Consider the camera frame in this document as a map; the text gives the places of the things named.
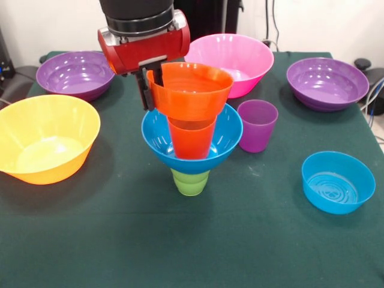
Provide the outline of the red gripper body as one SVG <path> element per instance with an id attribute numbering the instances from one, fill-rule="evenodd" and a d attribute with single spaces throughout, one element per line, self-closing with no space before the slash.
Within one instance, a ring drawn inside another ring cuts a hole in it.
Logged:
<path id="1" fill-rule="evenodd" d="M 181 10 L 172 8 L 157 16 L 123 22 L 108 19 L 108 27 L 98 30 L 98 42 L 112 71 L 131 74 L 144 67 L 158 68 L 164 61 L 185 56 L 190 46 L 190 29 Z M 146 24 L 158 28 L 134 33 L 120 33 L 113 25 L 142 28 Z"/>

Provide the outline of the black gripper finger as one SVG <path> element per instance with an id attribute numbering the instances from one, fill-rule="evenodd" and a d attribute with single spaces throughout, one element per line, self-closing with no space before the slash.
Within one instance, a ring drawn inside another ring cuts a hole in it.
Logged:
<path id="1" fill-rule="evenodd" d="M 151 89 L 149 88 L 143 70 L 139 69 L 135 72 L 135 77 L 137 81 L 137 85 L 139 87 L 140 96 L 142 98 L 143 108 L 144 110 L 154 110 L 154 99 L 151 93 Z"/>
<path id="2" fill-rule="evenodd" d="M 163 72 L 161 69 L 161 65 L 158 65 L 153 69 L 153 77 L 154 77 L 154 82 L 159 85 L 159 86 L 164 86 L 163 83 Z"/>

